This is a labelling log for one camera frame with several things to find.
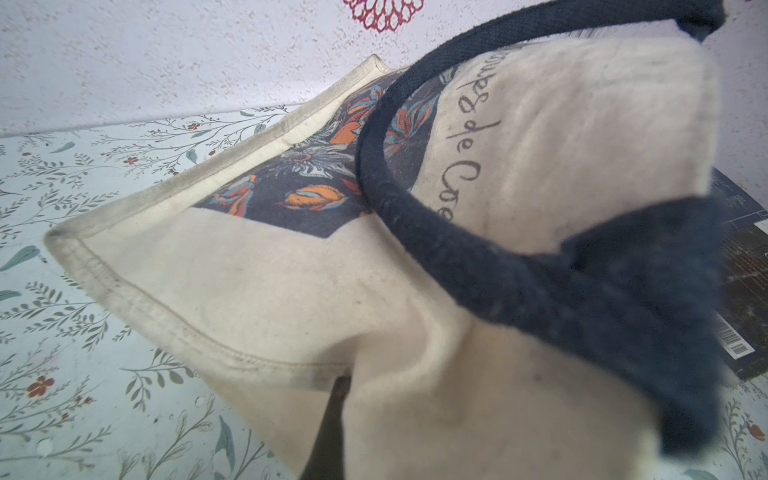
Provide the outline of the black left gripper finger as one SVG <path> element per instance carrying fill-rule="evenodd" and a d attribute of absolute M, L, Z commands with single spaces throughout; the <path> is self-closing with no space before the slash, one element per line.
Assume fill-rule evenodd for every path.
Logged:
<path fill-rule="evenodd" d="M 344 429 L 342 414 L 351 387 L 350 377 L 333 384 L 324 416 L 300 480 L 344 480 Z"/>

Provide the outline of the beige canvas tote bag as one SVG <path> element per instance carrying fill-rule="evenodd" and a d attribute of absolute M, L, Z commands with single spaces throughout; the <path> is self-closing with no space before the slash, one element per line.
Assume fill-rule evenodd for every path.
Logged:
<path fill-rule="evenodd" d="M 551 1 L 370 57 L 51 229 L 94 300 L 302 474 L 641 479 L 718 434 L 719 1 Z"/>

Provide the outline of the black book with barcode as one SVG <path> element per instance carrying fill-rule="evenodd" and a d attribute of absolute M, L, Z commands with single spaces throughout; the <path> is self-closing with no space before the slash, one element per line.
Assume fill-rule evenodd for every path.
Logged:
<path fill-rule="evenodd" d="M 743 382 L 767 372 L 767 209 L 717 169 L 712 190 L 727 205 L 717 335 Z"/>

